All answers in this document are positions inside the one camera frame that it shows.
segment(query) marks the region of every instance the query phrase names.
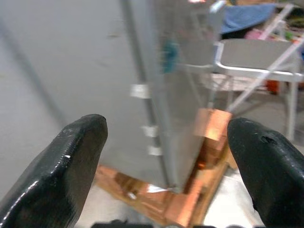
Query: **white clip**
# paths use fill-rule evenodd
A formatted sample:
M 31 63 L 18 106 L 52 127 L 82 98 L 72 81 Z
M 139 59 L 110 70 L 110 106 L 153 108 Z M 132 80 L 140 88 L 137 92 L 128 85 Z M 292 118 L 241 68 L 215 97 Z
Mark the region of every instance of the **white clip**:
M 149 99 L 150 91 L 149 87 L 146 84 L 137 84 L 131 86 L 131 96 L 141 98 L 141 99 Z
M 155 138 L 158 136 L 158 126 L 142 126 L 142 129 L 147 137 Z
M 160 147 L 149 146 L 148 153 L 149 155 L 162 156 L 162 149 Z

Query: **blue cloth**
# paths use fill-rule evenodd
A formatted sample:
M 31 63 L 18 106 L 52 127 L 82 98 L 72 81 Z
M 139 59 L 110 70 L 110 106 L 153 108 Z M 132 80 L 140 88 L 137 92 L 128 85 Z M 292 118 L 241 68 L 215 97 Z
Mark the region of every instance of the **blue cloth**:
M 227 6 L 222 34 L 247 29 L 268 20 L 275 7 L 275 4 Z

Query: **metal enclosure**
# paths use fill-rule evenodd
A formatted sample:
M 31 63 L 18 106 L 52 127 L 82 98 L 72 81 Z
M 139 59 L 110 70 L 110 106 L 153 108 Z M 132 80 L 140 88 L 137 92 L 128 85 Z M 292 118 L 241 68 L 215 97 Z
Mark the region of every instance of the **metal enclosure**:
M 179 192 L 203 140 L 193 128 L 207 107 L 199 77 L 211 68 L 191 74 L 188 65 L 213 62 L 207 2 L 4 0 L 1 29 L 62 123 L 90 113 L 107 118 L 102 164 Z

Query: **gray floor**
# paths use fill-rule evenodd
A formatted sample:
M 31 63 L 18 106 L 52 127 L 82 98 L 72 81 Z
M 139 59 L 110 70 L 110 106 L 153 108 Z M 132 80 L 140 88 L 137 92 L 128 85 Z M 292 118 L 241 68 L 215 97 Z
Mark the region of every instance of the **gray floor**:
M 217 108 L 224 108 L 225 92 L 218 94 Z M 55 120 L 29 77 L 15 61 L 15 56 L 0 37 L 0 198 L 17 180 L 30 161 L 56 136 L 61 125 Z M 304 93 L 299 94 L 295 145 L 304 152 Z M 285 106 L 278 96 L 254 94 L 237 109 L 235 116 L 259 121 L 281 133 L 285 133 Z M 24 156 L 15 157 L 22 150 Z M 93 186 L 76 227 L 88 228 L 96 221 L 129 219 L 147 222 L 131 208 L 106 192 Z M 205 224 L 223 228 L 231 224 L 244 227 L 260 225 L 250 197 L 237 171 L 229 170 L 209 208 Z

